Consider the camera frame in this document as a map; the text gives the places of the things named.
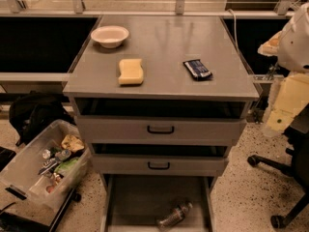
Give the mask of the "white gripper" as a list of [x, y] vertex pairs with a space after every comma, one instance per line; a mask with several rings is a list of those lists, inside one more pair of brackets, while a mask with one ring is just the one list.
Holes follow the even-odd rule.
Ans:
[[278, 55], [278, 64], [291, 71], [271, 84], [266, 109], [266, 133], [281, 133], [309, 103], [309, 3], [303, 4], [282, 31], [261, 44], [258, 53]]

